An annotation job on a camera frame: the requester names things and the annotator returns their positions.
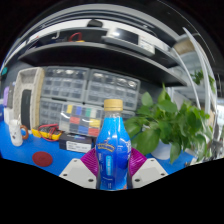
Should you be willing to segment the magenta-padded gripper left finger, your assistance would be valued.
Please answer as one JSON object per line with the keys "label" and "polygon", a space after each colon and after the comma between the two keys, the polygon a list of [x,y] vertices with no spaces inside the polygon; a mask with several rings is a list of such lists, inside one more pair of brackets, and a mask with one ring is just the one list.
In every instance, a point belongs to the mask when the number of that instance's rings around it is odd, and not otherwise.
{"label": "magenta-padded gripper left finger", "polygon": [[99,165],[95,149],[91,149],[80,159],[72,159],[61,172],[60,177],[84,188],[97,189]]}

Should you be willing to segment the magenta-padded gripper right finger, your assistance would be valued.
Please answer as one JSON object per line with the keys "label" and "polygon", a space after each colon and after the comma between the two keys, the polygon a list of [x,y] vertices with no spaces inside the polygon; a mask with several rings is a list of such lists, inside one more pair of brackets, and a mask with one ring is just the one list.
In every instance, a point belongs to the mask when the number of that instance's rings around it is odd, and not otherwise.
{"label": "magenta-padded gripper right finger", "polygon": [[127,187],[136,189],[167,176],[167,172],[155,158],[147,159],[132,148],[128,161]]}

